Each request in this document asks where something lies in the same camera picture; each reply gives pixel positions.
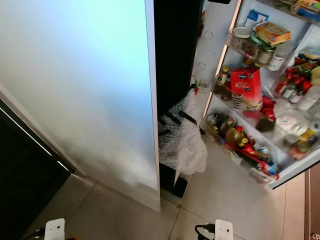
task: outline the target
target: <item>floor tile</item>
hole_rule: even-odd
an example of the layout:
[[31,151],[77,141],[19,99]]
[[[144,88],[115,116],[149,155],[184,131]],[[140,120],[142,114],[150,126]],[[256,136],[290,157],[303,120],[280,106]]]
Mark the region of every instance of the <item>floor tile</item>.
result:
[[207,169],[192,176],[182,207],[211,222],[231,222],[233,233],[246,240],[282,239],[285,185],[276,192],[261,187],[216,143],[204,141]]
[[161,199],[158,213],[96,183],[66,225],[66,236],[84,240],[167,240],[179,208]]
[[186,196],[186,192],[190,186],[190,182],[191,182],[191,179],[192,179],[192,175],[186,175],[186,174],[180,174],[180,177],[187,180],[188,184],[185,188],[185,191],[184,191],[184,195],[182,198],[176,196],[176,195],[173,195],[171,192],[165,190],[165,189],[160,189],[160,196],[161,198],[165,199],[165,200],[168,200],[169,202],[175,204],[175,205],[181,205],[185,196]]
[[[169,240],[196,240],[198,235],[195,231],[196,225],[203,225],[209,223],[209,221],[200,218],[192,214],[191,212],[181,209],[178,218],[173,227]],[[199,232],[202,233],[209,239],[213,239],[214,235],[209,232],[205,232],[203,228],[198,228]],[[233,240],[243,240],[242,238],[234,235]]]
[[92,178],[70,175],[27,229],[24,236],[30,235],[34,233],[35,230],[45,227],[48,221],[54,219],[64,218],[65,221],[68,222],[94,184],[95,181]]
[[286,184],[283,240],[301,240],[305,234],[305,173]]

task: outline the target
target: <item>refrigerator door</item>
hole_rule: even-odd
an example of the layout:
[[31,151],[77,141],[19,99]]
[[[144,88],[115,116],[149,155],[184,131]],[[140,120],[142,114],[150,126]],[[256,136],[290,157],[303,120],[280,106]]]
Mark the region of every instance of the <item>refrigerator door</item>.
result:
[[4,0],[0,11],[8,104],[79,171],[160,211],[153,0]]

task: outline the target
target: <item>grout line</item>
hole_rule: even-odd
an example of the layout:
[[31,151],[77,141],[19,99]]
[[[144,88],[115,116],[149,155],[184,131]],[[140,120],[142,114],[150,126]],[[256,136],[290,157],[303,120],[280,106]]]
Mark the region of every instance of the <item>grout line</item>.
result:
[[285,183],[285,193],[284,193],[284,214],[283,214],[282,240],[284,239],[284,236],[285,236],[286,203],[287,203],[287,182]]
[[191,213],[191,214],[193,214],[193,215],[197,216],[198,218],[203,219],[203,220],[205,220],[206,222],[213,224],[213,222],[211,222],[211,221],[208,221],[208,220],[204,219],[202,216],[199,216],[199,215],[197,215],[197,214],[193,213],[192,211],[189,211],[188,209],[185,209],[185,208],[183,208],[183,207],[181,207],[181,208],[182,208],[183,210],[185,210],[185,211],[187,211],[187,212],[189,212],[189,213]]
[[97,181],[94,181],[94,184],[92,185],[92,187],[90,188],[90,190],[88,191],[88,193],[84,196],[84,198],[82,199],[82,201],[79,203],[78,207],[74,210],[73,214],[70,216],[70,219],[68,221],[65,222],[65,226],[68,225],[69,222],[71,222],[72,218],[74,217],[74,215],[76,214],[77,210],[79,209],[80,205],[85,201],[85,199],[87,198],[87,196],[89,195],[89,193],[91,193],[92,189],[94,188],[94,186],[96,185]]
[[175,220],[174,220],[174,224],[173,224],[173,226],[172,226],[172,229],[171,229],[171,232],[170,232],[170,235],[169,235],[168,240],[170,240],[171,234],[172,234],[172,232],[174,231],[174,228],[175,228],[175,225],[176,225],[176,222],[177,222],[177,219],[178,219],[180,210],[181,210],[181,207],[179,207],[179,211],[178,211],[178,214],[176,215],[176,218],[175,218]]

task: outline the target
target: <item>red package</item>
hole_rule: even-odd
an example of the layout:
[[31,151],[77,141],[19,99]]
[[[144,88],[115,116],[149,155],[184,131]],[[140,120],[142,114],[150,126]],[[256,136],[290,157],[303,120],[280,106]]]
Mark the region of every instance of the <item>red package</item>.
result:
[[262,107],[262,89],[260,69],[256,67],[238,67],[230,73],[232,102],[237,109],[260,110]]

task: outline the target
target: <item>plastic container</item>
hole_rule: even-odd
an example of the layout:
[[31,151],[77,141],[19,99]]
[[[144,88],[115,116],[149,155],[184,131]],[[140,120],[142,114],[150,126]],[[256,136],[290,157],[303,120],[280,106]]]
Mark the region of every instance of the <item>plastic container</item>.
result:
[[320,86],[312,86],[305,96],[297,103],[297,108],[307,111],[313,104],[320,99]]
[[249,39],[252,30],[244,27],[244,26],[237,26],[232,31],[232,39],[231,39],[231,46],[235,49],[242,49],[244,39]]

